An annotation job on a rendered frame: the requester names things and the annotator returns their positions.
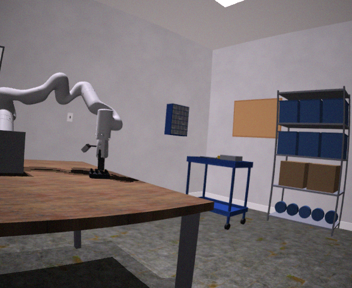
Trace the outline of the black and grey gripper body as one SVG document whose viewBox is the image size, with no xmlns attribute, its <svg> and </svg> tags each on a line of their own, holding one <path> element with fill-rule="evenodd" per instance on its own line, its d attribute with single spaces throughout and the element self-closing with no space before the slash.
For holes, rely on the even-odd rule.
<svg viewBox="0 0 352 288">
<path fill-rule="evenodd" d="M 96 150 L 96 157 L 98 158 L 97 153 L 99 153 L 99 149 L 101 150 L 101 157 L 107 158 L 108 157 L 108 140 L 109 139 L 98 139 L 97 140 L 97 150 Z M 100 145 L 101 143 L 101 145 Z"/>
</svg>

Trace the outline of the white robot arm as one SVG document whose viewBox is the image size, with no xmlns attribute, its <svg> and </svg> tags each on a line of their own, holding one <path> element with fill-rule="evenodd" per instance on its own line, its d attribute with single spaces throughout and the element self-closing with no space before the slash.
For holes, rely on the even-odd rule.
<svg viewBox="0 0 352 288">
<path fill-rule="evenodd" d="M 59 104 L 68 104 L 76 97 L 82 96 L 89 111 L 98 114 L 95 135 L 98 139 L 110 139 L 111 130 L 118 131 L 122 128 L 120 116 L 114 109 L 100 101 L 90 83 L 79 82 L 70 91 L 67 75 L 56 73 L 45 84 L 36 88 L 27 90 L 0 88 L 0 130 L 14 131 L 13 121 L 16 119 L 14 100 L 27 105 L 40 103 L 46 100 L 53 90 Z"/>
</svg>

